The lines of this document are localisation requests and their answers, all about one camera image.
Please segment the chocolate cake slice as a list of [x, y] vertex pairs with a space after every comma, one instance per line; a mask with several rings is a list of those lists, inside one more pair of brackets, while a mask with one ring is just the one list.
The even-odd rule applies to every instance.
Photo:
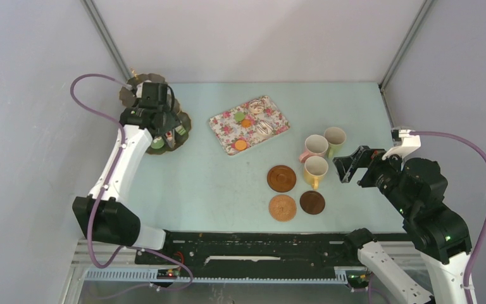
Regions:
[[174, 131], [171, 130], [165, 134], [165, 141], [170, 149], [173, 149], [175, 147], [176, 139], [175, 139]]

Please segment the green layered cake slice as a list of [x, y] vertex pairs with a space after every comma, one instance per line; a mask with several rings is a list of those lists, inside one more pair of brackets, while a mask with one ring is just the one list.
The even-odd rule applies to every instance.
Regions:
[[175, 127], [175, 132], [180, 136], [184, 136], [187, 133], [187, 130], [183, 125], [179, 125]]

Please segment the green round cake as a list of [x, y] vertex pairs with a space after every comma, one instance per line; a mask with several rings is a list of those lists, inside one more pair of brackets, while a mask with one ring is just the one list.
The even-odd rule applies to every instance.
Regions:
[[165, 140], [162, 137], [155, 137], [150, 145], [152, 149], [161, 149], [165, 145]]

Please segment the orange round biscuit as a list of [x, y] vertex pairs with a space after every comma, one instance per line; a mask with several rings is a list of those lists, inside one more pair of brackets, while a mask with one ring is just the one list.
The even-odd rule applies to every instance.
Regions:
[[247, 142], [245, 140], [239, 139], [234, 142], [234, 148], [237, 151], [244, 151], [245, 149], [247, 149]]

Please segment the small orange macaron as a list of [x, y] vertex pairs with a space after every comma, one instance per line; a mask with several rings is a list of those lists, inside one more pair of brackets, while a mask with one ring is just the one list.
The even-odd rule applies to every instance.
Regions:
[[252, 126], [252, 122], [248, 119], [243, 119], [240, 124], [243, 128], [249, 128]]

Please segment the white chocolate-drizzled donut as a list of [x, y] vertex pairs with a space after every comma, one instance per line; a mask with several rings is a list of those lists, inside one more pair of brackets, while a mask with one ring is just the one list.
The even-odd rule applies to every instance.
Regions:
[[263, 120], [260, 120], [255, 125], [256, 133], [262, 137], [270, 137], [273, 135], [273, 127]]
[[248, 102], [247, 109], [254, 115], [264, 112], [266, 108], [265, 102], [261, 99], [254, 99]]

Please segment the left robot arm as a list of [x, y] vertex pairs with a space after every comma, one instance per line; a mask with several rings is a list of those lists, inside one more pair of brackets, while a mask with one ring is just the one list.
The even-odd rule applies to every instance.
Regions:
[[99, 180], [89, 194], [75, 198], [72, 208], [90, 241], [147, 248], [158, 263], [168, 263], [175, 247], [163, 229], [150, 227], [127, 206], [131, 183], [149, 148], [174, 149], [186, 135], [173, 89], [145, 81], [135, 88], [135, 102], [116, 121], [118, 133]]

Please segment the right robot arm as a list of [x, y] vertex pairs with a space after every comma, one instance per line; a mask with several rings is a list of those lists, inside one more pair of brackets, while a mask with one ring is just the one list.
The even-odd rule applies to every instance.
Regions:
[[420, 252], [433, 290], [407, 275], [366, 228], [344, 237], [346, 262], [364, 265], [401, 303], [475, 302], [467, 298], [463, 282], [470, 278], [465, 271], [472, 249], [470, 233], [466, 222], [443, 202], [448, 181], [436, 161], [403, 161], [399, 155], [386, 156], [383, 149], [360, 146], [332, 163], [342, 183], [350, 182], [357, 169], [366, 169], [358, 185], [377, 188], [403, 217], [402, 227]]

